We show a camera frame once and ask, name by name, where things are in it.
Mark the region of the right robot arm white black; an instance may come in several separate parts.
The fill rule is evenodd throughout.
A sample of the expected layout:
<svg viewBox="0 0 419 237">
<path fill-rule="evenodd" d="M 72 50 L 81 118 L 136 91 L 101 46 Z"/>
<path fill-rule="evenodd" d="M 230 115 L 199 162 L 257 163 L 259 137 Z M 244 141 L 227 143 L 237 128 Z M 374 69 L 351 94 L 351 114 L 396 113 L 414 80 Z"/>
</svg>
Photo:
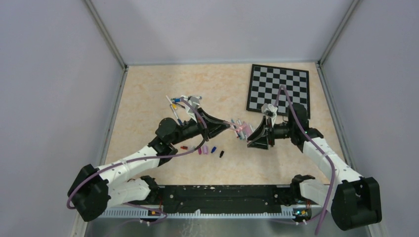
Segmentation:
<svg viewBox="0 0 419 237">
<path fill-rule="evenodd" d="M 323 134 L 310 127 L 308 112 L 302 104 L 288 107 L 288 120 L 276 123 L 277 107 L 264 104 L 263 119 L 248 137 L 248 147 L 269 149 L 277 139 L 290 139 L 329 178 L 328 186 L 314 178 L 297 175 L 290 189 L 295 203 L 307 199 L 322 205 L 322 214 L 331 214 L 335 224 L 343 231 L 382 221 L 380 189 L 373 177 L 364 177 L 333 151 Z"/>
</svg>

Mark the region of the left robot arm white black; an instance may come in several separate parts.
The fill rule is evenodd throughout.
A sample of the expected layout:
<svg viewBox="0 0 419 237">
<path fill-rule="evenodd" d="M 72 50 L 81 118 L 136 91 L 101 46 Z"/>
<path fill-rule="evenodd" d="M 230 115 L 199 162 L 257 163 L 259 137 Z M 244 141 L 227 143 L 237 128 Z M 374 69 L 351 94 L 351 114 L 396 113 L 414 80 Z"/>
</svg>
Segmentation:
<svg viewBox="0 0 419 237">
<path fill-rule="evenodd" d="M 75 209 L 85 222 L 90 222 L 108 207 L 134 200 L 155 203 L 159 194 L 151 181 L 128 180 L 180 157 L 175 144 L 201 136 L 198 145 L 201 147 L 204 142 L 231 128 L 229 122 L 212 117 L 201 108 L 197 112 L 197 116 L 183 125 L 172 118 L 162 119 L 155 138 L 134 154 L 108 165 L 94 167 L 88 164 L 81 168 L 67 193 L 68 209 Z"/>
</svg>

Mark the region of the pink highlighter pen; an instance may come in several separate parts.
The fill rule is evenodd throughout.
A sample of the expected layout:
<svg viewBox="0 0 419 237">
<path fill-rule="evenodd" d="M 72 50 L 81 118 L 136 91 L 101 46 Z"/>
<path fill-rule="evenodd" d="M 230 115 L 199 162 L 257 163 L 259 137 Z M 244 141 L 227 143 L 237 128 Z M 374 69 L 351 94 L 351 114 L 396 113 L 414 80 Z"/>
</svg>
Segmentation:
<svg viewBox="0 0 419 237">
<path fill-rule="evenodd" d="M 243 132 L 246 135 L 247 140 L 249 139 L 249 137 L 253 134 L 254 129 L 250 124 L 245 123 L 243 125 Z"/>
</svg>

